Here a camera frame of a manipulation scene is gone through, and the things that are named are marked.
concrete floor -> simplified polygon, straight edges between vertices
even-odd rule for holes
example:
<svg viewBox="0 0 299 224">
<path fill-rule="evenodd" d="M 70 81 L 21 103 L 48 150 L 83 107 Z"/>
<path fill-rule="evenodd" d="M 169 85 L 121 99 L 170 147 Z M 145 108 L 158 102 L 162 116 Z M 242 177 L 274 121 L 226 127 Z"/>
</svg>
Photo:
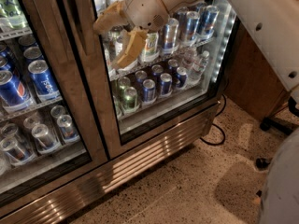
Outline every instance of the concrete floor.
<svg viewBox="0 0 299 224">
<path fill-rule="evenodd" d="M 298 122 L 288 110 L 278 117 Z M 256 192 L 266 172 L 254 161 L 272 157 L 286 135 L 261 131 L 260 122 L 229 99 L 214 123 L 225 131 L 223 146 L 197 140 L 63 223 L 256 223 Z M 213 127 L 205 139 L 222 136 Z"/>
</svg>

